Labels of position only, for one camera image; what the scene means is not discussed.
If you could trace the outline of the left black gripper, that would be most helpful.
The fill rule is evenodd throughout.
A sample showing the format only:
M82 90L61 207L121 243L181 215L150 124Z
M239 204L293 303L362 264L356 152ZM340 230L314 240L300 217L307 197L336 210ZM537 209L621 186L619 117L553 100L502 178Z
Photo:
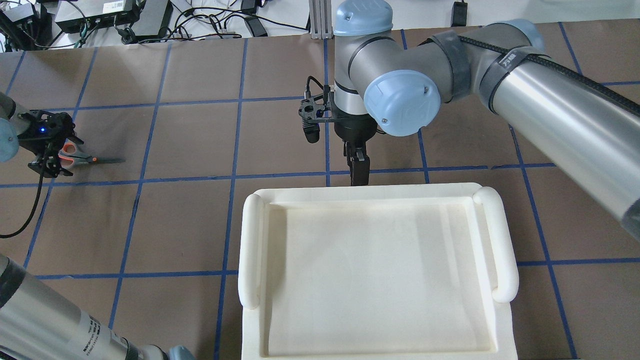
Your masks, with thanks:
M36 155L28 167L44 178L71 177L73 173L62 166L59 152L67 141L84 144L74 130L73 117L68 112L26 111L18 112L17 118L28 125L17 136L19 146Z

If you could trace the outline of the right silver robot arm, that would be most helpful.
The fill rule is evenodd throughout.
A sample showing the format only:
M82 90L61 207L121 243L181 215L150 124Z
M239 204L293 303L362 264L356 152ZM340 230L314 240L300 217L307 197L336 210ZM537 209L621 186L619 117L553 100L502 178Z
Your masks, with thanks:
M346 0L336 9L338 112L404 137L429 125L441 104L476 95L639 237L637 103L553 61L525 19L447 30L407 49L392 29L384 0Z

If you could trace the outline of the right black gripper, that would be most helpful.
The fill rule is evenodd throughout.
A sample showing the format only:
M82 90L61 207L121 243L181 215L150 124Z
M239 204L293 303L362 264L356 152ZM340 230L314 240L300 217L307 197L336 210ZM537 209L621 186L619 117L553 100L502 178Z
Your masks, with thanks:
M343 140L343 155L350 168L350 185L367 186L370 183L370 157L366 143L377 134L378 123L368 115L338 117L334 123L334 132Z

